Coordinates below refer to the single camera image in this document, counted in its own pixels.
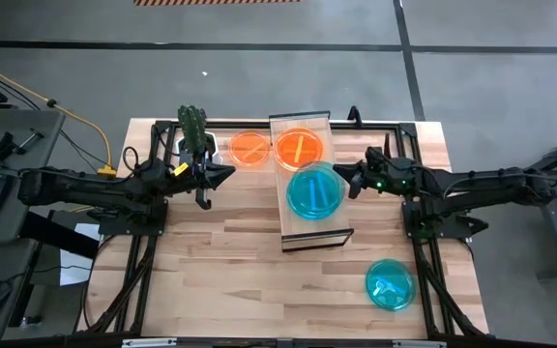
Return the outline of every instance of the desk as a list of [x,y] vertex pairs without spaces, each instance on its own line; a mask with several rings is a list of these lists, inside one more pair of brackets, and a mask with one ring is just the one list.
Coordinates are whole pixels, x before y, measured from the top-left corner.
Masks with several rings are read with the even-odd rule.
[[[133,146],[142,159],[155,122],[130,122],[124,145]],[[450,169],[441,124],[417,123],[417,130],[425,165]],[[230,163],[227,143],[239,130],[208,131],[217,136],[223,162]],[[381,146],[383,140],[377,130],[333,130],[337,162],[363,159],[366,146]],[[128,175],[123,164],[119,168],[118,176]],[[192,195],[169,198],[143,335],[426,338],[420,296],[407,309],[389,312],[376,308],[364,289],[365,272],[379,259],[402,261],[416,272],[411,242],[403,235],[400,198],[364,190],[358,200],[343,203],[355,229],[345,246],[293,253],[281,252],[272,158],[262,168],[239,169],[211,192],[211,199],[213,208],[205,212]],[[122,286],[130,242],[130,237],[116,237],[96,261],[88,296],[92,322]],[[449,240],[440,241],[440,253],[450,293],[486,331],[470,253]],[[439,302],[431,297],[442,328]]]
[[[31,135],[30,128],[44,135],[44,139],[35,141],[30,145],[31,148],[25,155],[10,155],[6,164],[13,169],[45,166],[63,123],[64,116],[55,111],[0,109],[0,139],[7,131],[13,135],[13,142],[19,145]],[[0,210],[0,243],[7,243],[16,239],[29,210],[27,206],[16,199],[18,185],[19,180],[15,180],[11,191],[8,193],[8,199]]]

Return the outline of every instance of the gray concrete floor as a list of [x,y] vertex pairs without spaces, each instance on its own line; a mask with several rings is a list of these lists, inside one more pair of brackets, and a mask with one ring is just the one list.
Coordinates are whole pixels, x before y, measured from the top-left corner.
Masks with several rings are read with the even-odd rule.
[[[555,0],[404,0],[412,44],[557,45]],[[398,44],[391,0],[135,8],[117,0],[0,0],[0,39],[179,43]],[[455,171],[528,165],[557,144],[557,55],[415,54],[429,121],[441,121]],[[118,157],[131,117],[174,117],[182,103],[210,116],[331,109],[414,120],[401,53],[1,49],[0,71],[99,124]],[[66,132],[103,156],[74,121]],[[59,141],[51,164],[87,170]],[[474,241],[493,334],[557,343],[555,239],[536,209],[475,215]]]

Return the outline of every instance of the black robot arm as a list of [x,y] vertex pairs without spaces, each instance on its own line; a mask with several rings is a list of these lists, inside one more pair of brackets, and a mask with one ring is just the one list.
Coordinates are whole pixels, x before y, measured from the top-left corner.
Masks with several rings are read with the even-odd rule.
[[[134,165],[127,178],[105,178],[52,167],[21,169],[18,199],[28,206],[56,202],[84,204],[116,212],[119,219],[135,224],[162,219],[164,197],[196,190],[195,201],[210,209],[208,189],[226,180],[235,167],[212,163],[205,133],[205,113],[194,106],[182,106],[178,119],[184,132],[186,148],[180,149],[180,165],[175,168],[157,158],[160,133],[152,128],[150,158]],[[138,160],[136,150],[131,149]]]
[[419,203],[410,206],[413,211],[418,206],[415,218],[423,224],[475,208],[510,202],[541,206],[555,198],[557,182],[534,169],[451,173],[424,167],[408,158],[392,159],[388,141],[387,138],[384,150],[368,147],[366,161],[335,164],[335,172],[349,183],[350,198],[369,188],[408,200],[418,197]]

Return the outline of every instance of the orange petri dish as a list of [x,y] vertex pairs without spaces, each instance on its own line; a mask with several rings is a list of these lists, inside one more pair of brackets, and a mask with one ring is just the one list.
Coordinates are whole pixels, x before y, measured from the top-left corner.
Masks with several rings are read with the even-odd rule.
[[321,160],[324,144],[319,136],[305,128],[292,128],[282,132],[275,144],[275,156],[283,168],[295,171],[301,166]]
[[270,154],[270,141],[258,132],[243,131],[229,141],[229,156],[234,163],[243,166],[262,164]]

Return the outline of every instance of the black wire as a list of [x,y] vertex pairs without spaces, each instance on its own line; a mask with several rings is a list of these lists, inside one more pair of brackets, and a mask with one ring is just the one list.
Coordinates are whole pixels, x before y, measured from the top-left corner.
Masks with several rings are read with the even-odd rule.
[[87,329],[91,327],[91,325],[89,325],[89,319],[87,319],[87,310],[85,310],[87,305],[87,292],[89,291],[89,281],[92,278],[92,273],[94,272],[94,264],[96,263],[96,259],[98,258],[98,255],[100,255],[101,250],[103,249],[104,246],[106,246],[106,243],[108,243],[114,237],[115,236],[108,236],[104,238],[104,241],[100,244],[100,246],[98,246],[98,251],[96,251],[96,257],[94,257],[94,260],[92,261],[92,270],[89,272],[87,283],[85,284],[81,292],[81,310],[83,312],[83,319],[85,320],[85,325],[87,326]]
[[162,144],[162,147],[164,148],[165,152],[167,152],[171,156],[180,157],[180,154],[176,154],[173,151],[171,151],[171,149],[167,148],[166,143],[164,142],[164,140],[162,140],[162,133],[164,132],[164,130],[159,131],[159,128],[156,127],[156,125],[152,125],[152,131],[155,132],[155,135],[159,139],[159,142]]
[[75,148],[77,148],[78,150],[80,150],[81,152],[85,153],[87,156],[91,157],[92,159],[97,160],[98,162],[100,162],[100,163],[102,163],[102,164],[104,164],[104,165],[108,165],[108,163],[105,162],[104,160],[97,158],[96,156],[92,155],[90,152],[88,152],[87,150],[83,149],[83,148],[80,147],[78,144],[76,144],[76,143],[74,142],[74,140],[72,140],[72,139],[70,138],[70,136],[67,135],[63,130],[60,130],[60,133],[64,136],[64,138],[66,138],[66,140],[68,140],[68,141],[71,143],[71,145],[73,145],[73,147],[75,147]]
[[[134,167],[131,167],[128,164],[128,160],[126,159],[126,153],[128,151],[132,151],[132,153],[134,154]],[[134,147],[127,146],[126,148],[124,148],[124,153],[122,154],[122,162],[131,172],[135,172],[139,169],[139,154],[137,153],[136,149],[134,149]]]
[[92,168],[92,169],[96,172],[96,174],[98,174],[98,169],[96,169],[96,168],[92,165],[92,163],[89,162],[89,160],[87,160],[85,157],[83,157],[83,154],[81,154],[81,152],[78,151],[78,148],[77,148],[76,146],[74,146],[74,145],[72,144],[72,142],[71,142],[68,138],[66,138],[65,136],[64,136],[64,138],[70,142],[70,145],[71,145],[72,148],[76,151],[76,153],[78,154],[78,156],[79,156],[82,160],[84,160],[85,163],[87,163],[87,165],[89,165],[89,167]]
[[[50,271],[53,271],[53,270],[56,270],[56,269],[67,270],[67,269],[71,269],[71,268],[77,268],[77,269],[80,269],[80,270],[92,271],[92,269],[88,269],[88,268],[85,268],[85,267],[80,267],[80,266],[74,266],[74,265],[72,265],[72,266],[55,266],[55,267],[51,267],[51,268],[46,269],[46,270],[34,271],[34,272],[32,272],[32,274],[50,272]],[[10,280],[12,280],[12,279],[14,279],[14,278],[16,278],[16,277],[25,276],[25,275],[27,275],[28,273],[29,273],[29,271],[23,272],[23,273],[19,273],[19,274],[17,274],[17,275],[13,275],[13,276],[9,277],[8,279],[6,279],[5,281],[8,282],[8,281],[10,281]]]
[[0,83],[1,83],[2,85],[4,85],[4,86],[10,88],[11,90],[17,92],[22,98],[24,98],[27,102],[29,102],[29,103],[31,103],[31,104],[33,105],[32,108],[35,108],[35,109],[40,110],[40,108],[39,108],[32,100],[30,100],[29,98],[27,98],[27,96],[23,95],[23,94],[20,93],[18,90],[16,90],[15,87],[13,87],[13,86],[7,84],[6,82],[2,81],[1,79],[0,79]]
[[10,95],[11,97],[25,103],[25,105],[29,106],[29,108],[33,109],[33,110],[40,110],[40,108],[35,105],[32,101],[29,101],[24,95],[22,95],[20,92],[18,92],[17,90],[14,90],[15,92],[17,92],[19,95],[21,95],[21,97],[17,96],[16,94],[12,93],[8,88],[0,85],[0,89],[4,90],[6,93],[8,93],[8,95]]

